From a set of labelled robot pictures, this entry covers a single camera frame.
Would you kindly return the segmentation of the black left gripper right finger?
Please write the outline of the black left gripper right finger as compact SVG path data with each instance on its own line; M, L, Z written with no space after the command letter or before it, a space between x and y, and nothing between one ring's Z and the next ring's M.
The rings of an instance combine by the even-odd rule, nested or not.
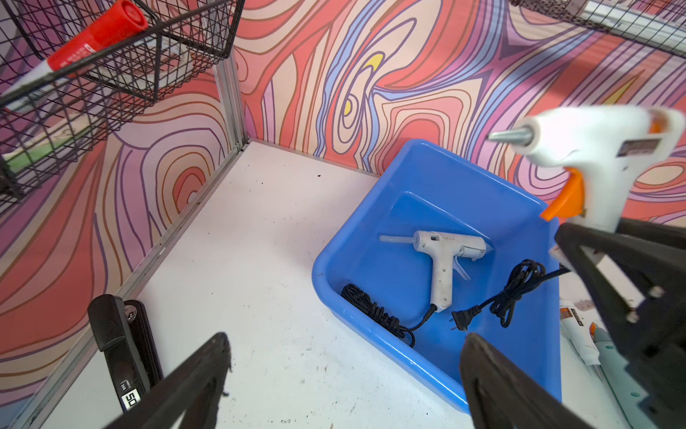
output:
M466 336L460 374L476 428L589 427L479 334Z

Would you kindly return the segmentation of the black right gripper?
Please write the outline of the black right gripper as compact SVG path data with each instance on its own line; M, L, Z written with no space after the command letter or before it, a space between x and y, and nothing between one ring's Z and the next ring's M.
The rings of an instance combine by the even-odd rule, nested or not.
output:
M581 278L658 428L685 426L685 230L623 218L615 232L574 223L555 241Z

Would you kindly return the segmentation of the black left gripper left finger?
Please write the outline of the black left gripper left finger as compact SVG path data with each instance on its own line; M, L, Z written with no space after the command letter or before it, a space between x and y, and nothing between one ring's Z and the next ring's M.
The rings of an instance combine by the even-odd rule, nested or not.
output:
M218 332L106 428L214 428L231 369L228 336Z

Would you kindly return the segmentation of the small white glue gun front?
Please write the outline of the small white glue gun front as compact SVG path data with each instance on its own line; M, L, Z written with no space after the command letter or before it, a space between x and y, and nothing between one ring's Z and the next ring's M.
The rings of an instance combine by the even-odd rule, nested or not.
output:
M531 164L568 172L542 219L613 233L634 182L666 161L684 132L685 115L677 109L592 105L528 116L487 139L509 144Z

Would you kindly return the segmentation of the large white glue gun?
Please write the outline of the large white glue gun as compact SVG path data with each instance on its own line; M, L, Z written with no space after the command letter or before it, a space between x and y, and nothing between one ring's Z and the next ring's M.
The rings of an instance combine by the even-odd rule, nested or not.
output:
M411 244L415 251L432 259L430 304L436 312L452 305L453 272L464 280L471 277L462 268L460 259L476 261L491 252L492 246L480 236L448 232L416 231L412 236L381 235L382 242Z

